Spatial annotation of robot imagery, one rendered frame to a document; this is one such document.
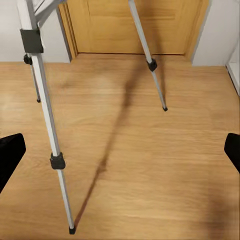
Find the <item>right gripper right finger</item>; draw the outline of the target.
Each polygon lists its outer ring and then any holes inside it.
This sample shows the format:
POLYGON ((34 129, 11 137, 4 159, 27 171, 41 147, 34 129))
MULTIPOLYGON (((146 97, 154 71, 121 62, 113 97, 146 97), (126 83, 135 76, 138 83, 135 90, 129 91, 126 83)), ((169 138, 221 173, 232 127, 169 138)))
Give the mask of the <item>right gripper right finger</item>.
POLYGON ((224 151, 240 173, 240 135, 229 133, 227 135, 224 151))

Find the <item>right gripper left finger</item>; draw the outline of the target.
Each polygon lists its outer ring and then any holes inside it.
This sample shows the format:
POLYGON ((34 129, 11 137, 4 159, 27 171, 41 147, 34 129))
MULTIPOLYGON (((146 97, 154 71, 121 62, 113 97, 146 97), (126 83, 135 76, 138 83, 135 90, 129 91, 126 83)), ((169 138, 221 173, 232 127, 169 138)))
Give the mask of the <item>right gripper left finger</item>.
POLYGON ((0 138, 0 193, 26 152, 21 133, 0 138))

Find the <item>camera tripod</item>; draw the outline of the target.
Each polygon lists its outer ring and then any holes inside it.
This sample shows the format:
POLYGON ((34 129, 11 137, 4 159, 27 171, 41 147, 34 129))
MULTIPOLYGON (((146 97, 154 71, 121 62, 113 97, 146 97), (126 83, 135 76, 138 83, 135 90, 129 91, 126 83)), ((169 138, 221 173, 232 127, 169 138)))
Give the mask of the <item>camera tripod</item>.
MULTIPOLYGON (((71 205, 65 180, 64 169, 66 167, 66 162, 64 160, 63 153, 60 152, 60 146, 52 111, 52 105, 49 95, 49 89, 47 85, 47 79, 44 69, 44 62, 42 59, 42 54, 44 53, 44 48, 42 46, 40 28, 45 23, 47 18, 49 19, 51 13, 56 8, 58 4, 64 3, 65 0, 40 0, 37 6, 33 7, 32 0, 15 0, 17 11, 20 19, 20 34, 24 46, 24 62, 30 64, 31 72, 34 80, 35 91, 37 95, 37 102, 42 104, 42 109, 45 117, 45 122, 47 126, 47 131, 49 135, 49 140, 51 144, 52 154, 50 163, 54 170, 57 170, 61 191, 64 199, 65 210, 69 223, 69 233, 74 235, 76 232, 76 226, 74 225, 71 205)), ((132 14, 135 27, 138 32, 140 42, 142 44, 142 51, 146 56, 146 62, 148 68, 151 70, 161 103, 162 108, 167 111, 168 108, 164 103, 164 99, 159 87, 159 83, 155 74, 155 69, 157 68, 157 62, 155 58, 150 56, 146 40, 143 34, 141 23, 138 18, 137 10, 134 4, 134 0, 127 0, 127 6, 132 14)))

